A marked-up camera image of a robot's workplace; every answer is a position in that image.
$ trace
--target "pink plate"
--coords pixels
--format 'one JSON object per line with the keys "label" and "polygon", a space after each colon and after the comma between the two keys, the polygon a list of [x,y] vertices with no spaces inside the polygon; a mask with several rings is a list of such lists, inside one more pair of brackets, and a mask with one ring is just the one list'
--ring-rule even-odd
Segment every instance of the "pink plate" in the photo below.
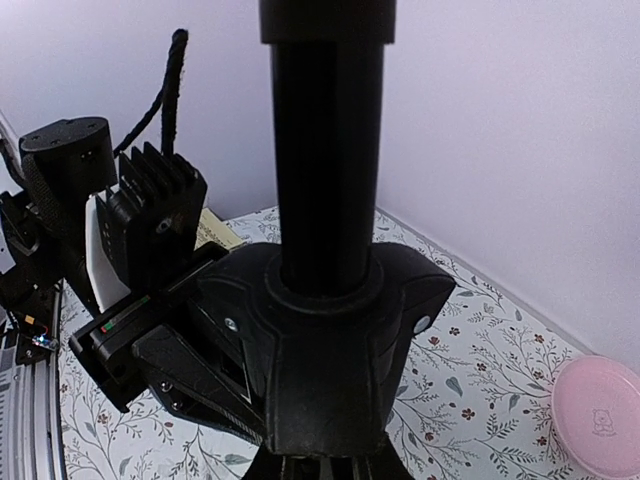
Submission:
{"label": "pink plate", "polygon": [[589,472],[608,480],[640,474],[640,377],[586,356],[560,372],[551,395],[556,431]]}

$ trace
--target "wall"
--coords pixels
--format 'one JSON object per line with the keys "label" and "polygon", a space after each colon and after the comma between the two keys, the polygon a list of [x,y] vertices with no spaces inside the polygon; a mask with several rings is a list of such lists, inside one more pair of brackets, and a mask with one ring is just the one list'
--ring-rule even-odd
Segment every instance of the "wall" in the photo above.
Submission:
{"label": "wall", "polygon": [[640,4],[400,0],[379,204],[640,372]]}
{"label": "wall", "polygon": [[[224,217],[275,204],[269,49],[255,1],[4,0],[0,109],[18,134],[101,115],[119,142],[148,109],[171,34],[190,30],[176,149]],[[159,125],[145,136],[159,144]]]}

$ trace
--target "table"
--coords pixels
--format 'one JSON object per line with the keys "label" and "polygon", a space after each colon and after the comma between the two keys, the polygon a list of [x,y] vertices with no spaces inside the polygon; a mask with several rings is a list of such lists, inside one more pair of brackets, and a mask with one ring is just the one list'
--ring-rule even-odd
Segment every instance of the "table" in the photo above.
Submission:
{"label": "table", "polygon": [[[331,215],[317,219],[331,233]],[[278,242],[276,208],[228,222],[246,242]],[[595,480],[568,458],[550,417],[551,387],[581,352],[481,274],[376,214],[376,242],[419,250],[458,283],[413,342],[387,430],[418,480]],[[89,319],[65,290],[60,393],[70,480],[238,479],[256,447],[172,417],[149,392],[113,408],[67,347]]]}

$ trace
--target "red flower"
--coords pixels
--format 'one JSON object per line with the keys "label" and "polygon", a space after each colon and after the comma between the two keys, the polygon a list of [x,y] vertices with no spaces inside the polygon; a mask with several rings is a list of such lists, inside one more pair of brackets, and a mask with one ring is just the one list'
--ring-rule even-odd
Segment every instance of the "red flower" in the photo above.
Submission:
{"label": "red flower", "polygon": [[462,411],[462,418],[464,418],[465,420],[471,420],[475,416],[476,416],[476,412],[474,412],[470,408],[465,408]]}

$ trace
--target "yellow paper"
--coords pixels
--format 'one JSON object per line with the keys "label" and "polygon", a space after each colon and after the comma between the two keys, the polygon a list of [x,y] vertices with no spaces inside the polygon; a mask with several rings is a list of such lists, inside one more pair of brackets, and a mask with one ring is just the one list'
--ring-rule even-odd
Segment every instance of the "yellow paper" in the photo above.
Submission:
{"label": "yellow paper", "polygon": [[201,247],[206,242],[216,242],[227,250],[233,250],[242,245],[240,237],[233,233],[211,210],[205,207],[200,215],[196,248]]}

